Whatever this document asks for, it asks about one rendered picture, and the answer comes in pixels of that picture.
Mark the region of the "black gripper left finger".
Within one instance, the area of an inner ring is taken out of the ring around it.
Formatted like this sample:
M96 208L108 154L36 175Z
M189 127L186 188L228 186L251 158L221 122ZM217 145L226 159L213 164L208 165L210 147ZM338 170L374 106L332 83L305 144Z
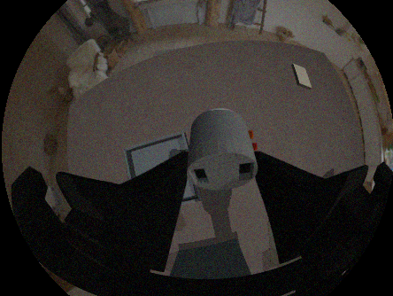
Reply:
M150 264L165 272L175 224L186 190L187 152L125 183L57 173L58 187L71 208L118 227Z

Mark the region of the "beige flat block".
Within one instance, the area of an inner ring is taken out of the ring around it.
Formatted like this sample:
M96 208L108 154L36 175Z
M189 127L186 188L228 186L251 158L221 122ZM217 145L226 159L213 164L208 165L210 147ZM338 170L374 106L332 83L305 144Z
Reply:
M297 86L304 87L307 90L311 90L310 79L308 79L308 75L306 69L302 66L292 65L294 75L296 76Z

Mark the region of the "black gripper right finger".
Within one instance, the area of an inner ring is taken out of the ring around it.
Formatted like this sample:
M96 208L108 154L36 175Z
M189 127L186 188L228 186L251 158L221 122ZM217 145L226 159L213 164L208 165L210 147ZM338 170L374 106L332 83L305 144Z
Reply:
M279 263L300 256L303 248L332 214L344 194L364 183L368 166L347 170L329 179L254 152L262 201L271 224Z

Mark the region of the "dark grey service panel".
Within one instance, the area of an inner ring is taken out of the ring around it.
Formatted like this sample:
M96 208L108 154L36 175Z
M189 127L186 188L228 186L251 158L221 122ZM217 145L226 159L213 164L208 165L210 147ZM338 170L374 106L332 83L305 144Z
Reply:
M272 232L272 228L271 228L271 224L269 224L268 222L268 237L269 237L269 255L271 255L271 258L269 258L269 261L271 262L271 265L276 265L276 266L286 266L289 265L289 263L299 260L301 259L301 256L297 256L297 258L290 260L289 262L283 262L283 263L279 263L279 256L278 256L278 252L276 252L276 247L275 247L275 243L274 243L274 237L273 237L273 232Z

